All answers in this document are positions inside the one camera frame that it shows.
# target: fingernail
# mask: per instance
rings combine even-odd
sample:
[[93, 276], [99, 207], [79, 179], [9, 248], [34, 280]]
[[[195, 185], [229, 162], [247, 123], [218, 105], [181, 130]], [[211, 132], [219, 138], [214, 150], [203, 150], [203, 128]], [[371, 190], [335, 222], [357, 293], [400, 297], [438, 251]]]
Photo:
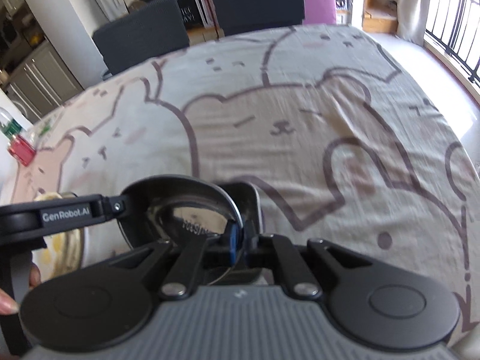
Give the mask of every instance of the fingernail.
[[12, 298], [0, 298], [0, 314], [16, 314], [18, 313], [18, 303]]
[[33, 279], [33, 285], [36, 287], [36, 286], [39, 286], [41, 283], [42, 283], [42, 277], [40, 275], [40, 272], [37, 271], [36, 269], [33, 271], [32, 273], [32, 279]]

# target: red bottle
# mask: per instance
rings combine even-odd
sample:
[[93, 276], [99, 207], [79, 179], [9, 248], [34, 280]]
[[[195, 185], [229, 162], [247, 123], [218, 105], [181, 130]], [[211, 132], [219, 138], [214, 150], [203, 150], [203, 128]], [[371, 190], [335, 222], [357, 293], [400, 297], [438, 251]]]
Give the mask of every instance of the red bottle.
[[20, 134], [12, 137], [7, 151], [24, 167], [29, 166], [37, 154], [33, 146]]

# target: wooden furniture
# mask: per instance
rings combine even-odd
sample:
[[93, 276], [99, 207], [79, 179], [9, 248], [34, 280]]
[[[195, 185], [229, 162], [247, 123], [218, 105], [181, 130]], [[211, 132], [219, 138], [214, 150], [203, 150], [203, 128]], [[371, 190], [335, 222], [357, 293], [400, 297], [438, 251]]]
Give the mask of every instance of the wooden furniture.
[[213, 41], [218, 38], [223, 38], [225, 34], [221, 28], [218, 29], [218, 38], [217, 32], [215, 28], [194, 28], [192, 30], [188, 30], [188, 37], [190, 39], [190, 46], [193, 46], [198, 43], [204, 43], [208, 41]]
[[396, 33], [398, 27], [397, 13], [376, 2], [365, 9], [363, 30], [365, 32]]

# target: bottle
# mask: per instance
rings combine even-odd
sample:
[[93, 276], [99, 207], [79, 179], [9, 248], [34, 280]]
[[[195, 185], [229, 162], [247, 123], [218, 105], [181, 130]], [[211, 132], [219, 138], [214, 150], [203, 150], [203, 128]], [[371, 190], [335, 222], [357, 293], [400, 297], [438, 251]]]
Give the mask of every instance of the bottle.
[[23, 131], [22, 126], [4, 108], [0, 108], [0, 131], [9, 140]]
[[37, 154], [40, 140], [50, 131], [51, 124], [52, 120], [50, 118], [40, 122], [30, 130], [13, 135], [7, 151], [24, 167], [29, 166]]

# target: blue clip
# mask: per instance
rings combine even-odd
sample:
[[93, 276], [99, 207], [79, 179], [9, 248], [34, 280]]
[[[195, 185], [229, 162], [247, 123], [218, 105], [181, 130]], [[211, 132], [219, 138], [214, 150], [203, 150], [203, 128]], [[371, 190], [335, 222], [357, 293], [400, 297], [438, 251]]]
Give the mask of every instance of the blue clip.
[[237, 262], [237, 235], [239, 227], [236, 223], [232, 223], [230, 228], [230, 264], [234, 266]]

